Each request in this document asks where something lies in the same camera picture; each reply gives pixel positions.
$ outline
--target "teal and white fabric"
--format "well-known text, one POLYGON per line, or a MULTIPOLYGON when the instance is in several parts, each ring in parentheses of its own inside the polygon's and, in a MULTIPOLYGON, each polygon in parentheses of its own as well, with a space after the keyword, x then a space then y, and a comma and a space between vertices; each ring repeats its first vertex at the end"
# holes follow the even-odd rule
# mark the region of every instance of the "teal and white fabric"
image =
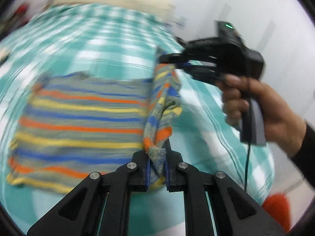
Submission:
MULTIPOLYGON (((28 186, 11 186, 5 180, 9 143, 34 81, 43 72, 76 71, 103 78, 149 78, 158 46, 168 53, 182 50, 155 16, 98 4, 50 8, 0 42, 0 48, 10 51, 0 67, 0 201, 23 232, 62 198, 28 186)), ((224 122, 219 90, 182 71, 177 70, 177 75, 183 112, 172 123, 172 149, 199 170, 223 170, 242 186, 247 147, 224 122)), ((270 150, 253 147, 248 189, 259 204, 273 179, 270 150)), ((162 188, 131 199, 130 235, 156 235, 166 229, 176 234, 183 222, 182 193, 162 188)))

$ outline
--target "green checkered cloth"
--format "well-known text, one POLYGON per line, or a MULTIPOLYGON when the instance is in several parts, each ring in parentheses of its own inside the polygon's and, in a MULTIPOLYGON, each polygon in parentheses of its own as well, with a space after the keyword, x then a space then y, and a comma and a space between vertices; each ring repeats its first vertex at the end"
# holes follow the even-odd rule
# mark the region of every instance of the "green checkered cloth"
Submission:
MULTIPOLYGON (((34 81, 45 72, 77 71, 113 79, 150 78, 158 46, 168 53, 182 50, 155 16, 99 4, 52 7, 0 42, 0 48, 10 51, 0 67, 0 201, 23 232, 62 198, 5 180, 9 144, 34 81)), ((225 171, 243 186, 247 146, 224 122, 220 91, 180 70, 176 73, 182 83, 183 112, 172 123, 172 149, 199 170, 225 171)), ((262 204, 273 180, 270 150, 252 147, 249 194, 262 204)), ((129 235, 148 235, 183 223, 183 210, 181 193, 161 189, 134 195, 129 235)))

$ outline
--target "human hand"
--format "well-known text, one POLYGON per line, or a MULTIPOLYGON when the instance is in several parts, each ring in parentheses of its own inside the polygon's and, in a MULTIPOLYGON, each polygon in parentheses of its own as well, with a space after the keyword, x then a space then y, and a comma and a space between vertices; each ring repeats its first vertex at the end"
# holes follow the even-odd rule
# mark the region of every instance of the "human hand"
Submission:
MULTIPOLYGON (((288 156, 293 157, 301 148, 306 131, 305 121, 269 85, 252 78, 249 84, 250 92, 256 97, 262 111, 266 140, 275 142, 288 156)), ((248 102, 241 99, 241 92, 248 89, 248 78, 226 75, 225 82, 221 81, 217 86, 223 92, 226 122, 235 126, 242 112, 249 109, 248 102)))

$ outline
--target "knitted garment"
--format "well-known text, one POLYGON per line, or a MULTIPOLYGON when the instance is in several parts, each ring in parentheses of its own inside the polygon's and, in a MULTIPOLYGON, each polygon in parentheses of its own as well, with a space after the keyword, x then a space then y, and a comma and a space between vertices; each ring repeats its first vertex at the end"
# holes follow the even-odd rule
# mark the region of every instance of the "knitted garment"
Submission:
POLYGON ((180 84, 173 65, 158 65, 155 72, 154 80, 132 81, 83 72, 41 77, 11 142, 7 181, 68 193, 89 173, 130 162, 143 149, 143 137, 153 164, 150 183, 161 181, 161 146, 181 111, 180 84))

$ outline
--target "silver bolt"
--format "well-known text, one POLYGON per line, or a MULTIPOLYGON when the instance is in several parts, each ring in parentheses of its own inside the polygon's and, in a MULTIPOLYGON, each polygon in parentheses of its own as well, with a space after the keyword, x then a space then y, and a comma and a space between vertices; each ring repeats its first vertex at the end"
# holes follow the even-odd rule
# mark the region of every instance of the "silver bolt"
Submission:
POLYGON ((185 168, 188 168, 188 164, 186 162, 180 162, 178 164, 178 166, 181 168, 181 169, 185 169, 185 168))
POLYGON ((130 162, 127 164, 127 168, 134 169, 137 166, 135 162, 130 162))
POLYGON ((100 173, 98 173, 98 172, 92 172, 90 174, 91 179, 98 179, 99 177, 100 177, 100 173))
POLYGON ((223 172, 223 171, 217 171, 216 173, 215 173, 215 175, 216 175, 216 177, 218 177, 218 178, 225 178, 225 173, 223 172))

